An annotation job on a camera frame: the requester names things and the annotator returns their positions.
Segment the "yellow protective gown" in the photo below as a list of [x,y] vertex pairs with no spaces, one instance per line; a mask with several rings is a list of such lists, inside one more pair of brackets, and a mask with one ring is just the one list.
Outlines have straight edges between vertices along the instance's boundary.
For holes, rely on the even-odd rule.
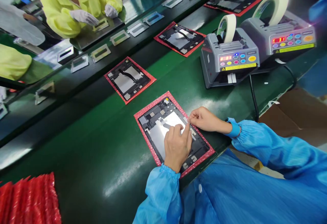
[[32,57],[14,48],[0,44],[0,53],[0,77],[19,80],[31,65]]
[[118,12],[122,11],[122,0],[78,0],[80,7],[71,0],[41,0],[47,23],[58,35],[63,38],[76,37],[86,24],[75,21],[72,10],[84,10],[95,17],[104,14],[106,4],[113,6]]

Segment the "factory floor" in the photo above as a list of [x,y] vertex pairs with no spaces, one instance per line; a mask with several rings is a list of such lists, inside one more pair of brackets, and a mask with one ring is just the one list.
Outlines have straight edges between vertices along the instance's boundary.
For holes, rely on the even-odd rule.
[[250,166],[251,168],[254,168],[255,170],[259,171],[260,173],[264,175],[268,175],[274,178],[284,179],[284,176],[277,171],[273,171],[267,167],[264,167],[261,162],[259,162],[258,159],[248,156],[244,153],[241,153],[237,150],[231,149],[231,151],[236,155],[236,157],[245,163],[246,165]]

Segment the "white glove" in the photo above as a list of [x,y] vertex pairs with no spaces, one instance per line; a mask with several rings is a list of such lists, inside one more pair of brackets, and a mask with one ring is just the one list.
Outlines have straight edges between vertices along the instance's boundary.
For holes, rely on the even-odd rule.
[[105,6],[105,14],[111,19],[116,18],[118,16],[117,10],[114,7],[112,7],[110,4],[107,4]]
[[78,22],[83,22],[91,26],[96,26],[99,24],[99,21],[93,15],[84,10],[70,11],[70,14],[71,17]]

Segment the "elastic cuff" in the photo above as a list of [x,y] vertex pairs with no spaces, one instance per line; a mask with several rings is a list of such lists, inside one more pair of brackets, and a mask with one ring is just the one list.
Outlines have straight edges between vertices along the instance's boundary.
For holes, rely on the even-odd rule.
[[181,177],[180,173],[177,174],[175,171],[173,171],[168,166],[165,166],[164,164],[161,165],[161,171],[166,172],[170,177],[175,178],[177,180]]
[[241,127],[236,123],[235,119],[228,118],[228,122],[232,125],[232,131],[229,134],[224,134],[230,138],[237,137],[241,131]]

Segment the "automatic tape dispenser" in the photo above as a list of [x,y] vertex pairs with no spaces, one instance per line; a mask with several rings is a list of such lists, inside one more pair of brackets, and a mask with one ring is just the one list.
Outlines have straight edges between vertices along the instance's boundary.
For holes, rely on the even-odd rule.
[[[314,27],[286,11],[288,1],[263,0],[253,17],[240,25],[259,48],[260,68],[254,73],[271,71],[316,46]],[[275,4],[271,19],[261,20],[270,3]]]
[[201,51],[206,88],[236,85],[259,65],[259,51],[234,14],[222,18],[217,34],[208,34]]

